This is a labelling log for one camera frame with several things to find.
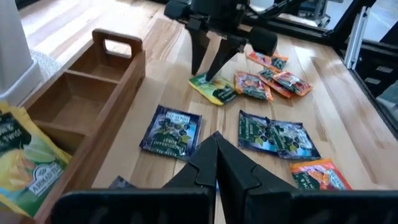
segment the wooden surface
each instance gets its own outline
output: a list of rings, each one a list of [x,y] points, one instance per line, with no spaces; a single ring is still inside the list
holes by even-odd
[[[147,1],[41,0],[21,11],[29,45],[67,63],[90,39],[95,27],[135,35],[144,41],[146,78],[96,176],[93,187],[108,187],[121,175],[138,187],[163,186],[183,162],[140,150],[147,126],[158,104],[203,115],[200,141],[219,130],[237,144],[238,113],[302,122],[322,157],[330,157],[354,189],[398,189],[398,143],[376,110],[329,47],[279,36],[277,53],[289,57],[286,70],[313,85],[303,98],[286,100],[274,93],[272,103],[240,96],[225,106],[212,105],[188,85],[191,46],[183,27],[162,15],[163,6]],[[220,38],[211,37],[200,72],[215,56]],[[109,49],[127,52],[123,46]],[[262,66],[243,54],[232,58],[221,74],[232,79],[235,70],[256,73]],[[280,178],[294,184],[289,161],[242,150]],[[217,223],[223,223],[217,203]]]

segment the wooden compartment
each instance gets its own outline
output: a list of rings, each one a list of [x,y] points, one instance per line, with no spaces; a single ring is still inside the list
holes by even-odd
[[[128,44],[131,56],[107,51],[105,40]],[[96,29],[93,41],[67,63],[72,66],[24,103],[34,123],[73,158],[34,219],[16,216],[7,223],[49,222],[62,194],[91,188],[145,77],[145,64],[141,39]]]
[[[89,132],[117,84],[65,72],[33,103],[33,120]]]

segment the yellow tea packet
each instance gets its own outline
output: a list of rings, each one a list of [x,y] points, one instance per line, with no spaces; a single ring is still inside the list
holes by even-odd
[[[23,108],[0,108],[0,203],[33,217],[69,158]]]
[[[189,79],[189,84],[215,105],[224,105],[238,95],[234,85],[219,74],[215,75],[209,82],[206,81],[206,73],[196,75]]]
[[[0,110],[3,109],[3,108],[7,108],[7,107],[8,107],[8,103],[7,102],[0,101]]]

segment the floor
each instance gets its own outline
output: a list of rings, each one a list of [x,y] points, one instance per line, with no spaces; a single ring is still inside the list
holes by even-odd
[[[277,52],[289,57],[286,70],[313,85],[303,98],[287,100],[274,93],[273,102],[238,97],[225,106],[212,105],[191,88],[190,37],[183,27],[163,16],[162,5],[142,0],[41,0],[23,9],[22,24],[29,46],[69,64],[100,27],[140,37],[146,51],[146,78],[93,187],[107,188],[118,176],[138,187],[157,188],[168,182],[184,162],[142,151],[139,142],[157,105],[203,115],[200,141],[213,132],[237,145],[239,110],[283,121],[302,122],[322,157],[332,158],[354,189],[398,189],[398,142],[370,104],[339,56],[329,47],[279,36]],[[220,37],[209,34],[209,50],[200,72],[215,56]],[[108,50],[128,52],[122,45]],[[246,52],[252,50],[247,45]],[[236,70],[263,69],[238,54],[220,71],[232,79]],[[248,157],[294,184],[290,162],[259,152]],[[220,198],[216,223],[225,223]]]
[[[344,0],[342,3],[329,1],[326,13],[331,16],[327,29],[336,26],[344,12],[353,0]],[[261,7],[269,7],[274,0],[252,0],[251,4]],[[366,26],[364,38],[380,41],[391,27],[398,21],[398,1],[397,0],[377,0],[371,8],[370,17]]]

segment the tea packet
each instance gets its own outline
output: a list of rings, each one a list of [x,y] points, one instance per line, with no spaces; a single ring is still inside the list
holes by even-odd
[[[8,107],[8,103],[5,101],[0,101],[0,109],[1,108],[7,108]]]
[[[274,75],[272,78],[286,89],[296,93],[298,96],[305,96],[312,89],[310,84],[299,79],[290,72],[281,72]]]
[[[69,163],[26,110],[0,108],[0,202],[34,217]]]
[[[251,52],[250,54],[248,54],[248,59],[259,63],[260,65],[263,65],[267,68],[270,68],[272,70],[275,70],[277,72],[282,71],[282,69],[285,67],[287,61],[288,61],[288,57],[282,57],[278,54],[274,54],[272,57],[270,56],[266,56],[262,53],[258,53],[258,52]]]
[[[239,112],[238,146],[277,155],[270,120],[253,114]]]
[[[320,155],[302,123],[271,121],[277,153],[283,159],[319,159]]]
[[[187,161],[197,147],[201,119],[201,115],[159,105],[140,147]]]
[[[265,68],[263,71],[259,72],[259,77],[264,83],[269,85],[271,88],[280,93],[282,96],[291,98],[294,95],[294,93],[283,87],[277,81],[275,81],[272,78],[275,75],[277,75],[277,73],[269,68]]]
[[[238,95],[235,92],[234,85],[219,74],[207,82],[206,73],[203,73],[189,79],[189,84],[215,105],[224,105]]]
[[[262,100],[274,100],[271,89],[257,75],[247,72],[235,73],[235,90]]]
[[[331,159],[292,164],[293,178],[300,189],[305,190],[351,190],[341,172]]]
[[[109,186],[109,189],[133,189],[136,188],[128,181],[126,181],[123,177],[118,176],[112,184]]]

